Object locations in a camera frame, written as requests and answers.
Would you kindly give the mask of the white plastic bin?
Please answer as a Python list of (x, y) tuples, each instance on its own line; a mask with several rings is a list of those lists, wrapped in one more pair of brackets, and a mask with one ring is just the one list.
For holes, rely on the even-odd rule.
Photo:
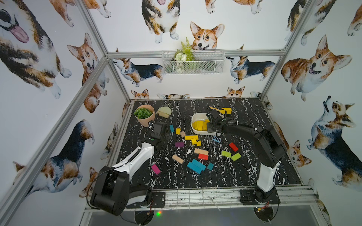
[(220, 136), (220, 132), (209, 132), (207, 130), (207, 123), (209, 122), (206, 113), (196, 113), (192, 116), (191, 126), (192, 130), (197, 135)]

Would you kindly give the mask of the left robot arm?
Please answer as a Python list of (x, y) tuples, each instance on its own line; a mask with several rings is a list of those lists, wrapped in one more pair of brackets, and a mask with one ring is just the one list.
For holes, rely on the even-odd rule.
[(150, 160), (163, 143), (169, 139), (165, 122), (150, 123), (149, 131), (127, 157), (113, 167), (103, 167), (93, 181), (91, 198), (87, 204), (115, 216), (126, 207), (149, 207), (153, 203), (152, 189), (147, 185), (131, 186), (130, 182), (139, 168)]

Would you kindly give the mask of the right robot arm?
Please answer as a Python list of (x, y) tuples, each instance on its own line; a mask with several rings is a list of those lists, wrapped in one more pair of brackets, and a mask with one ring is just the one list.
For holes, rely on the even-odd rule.
[(273, 126), (257, 128), (216, 109), (210, 109), (206, 116), (210, 120), (212, 132), (245, 138), (255, 145), (255, 155), (260, 162), (255, 194), (268, 197), (275, 189), (276, 173), (287, 151), (276, 129)]

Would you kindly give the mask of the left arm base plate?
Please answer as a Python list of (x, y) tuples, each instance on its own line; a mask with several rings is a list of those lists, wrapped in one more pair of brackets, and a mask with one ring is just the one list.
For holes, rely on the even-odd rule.
[(164, 208), (166, 203), (166, 193), (152, 192), (151, 203), (152, 208)]

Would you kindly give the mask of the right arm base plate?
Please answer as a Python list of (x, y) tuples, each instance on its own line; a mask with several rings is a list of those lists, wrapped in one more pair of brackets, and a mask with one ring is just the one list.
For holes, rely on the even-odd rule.
[(280, 204), (277, 190), (273, 188), (269, 192), (260, 189), (241, 189), (240, 202), (243, 205), (262, 205), (262, 204)]

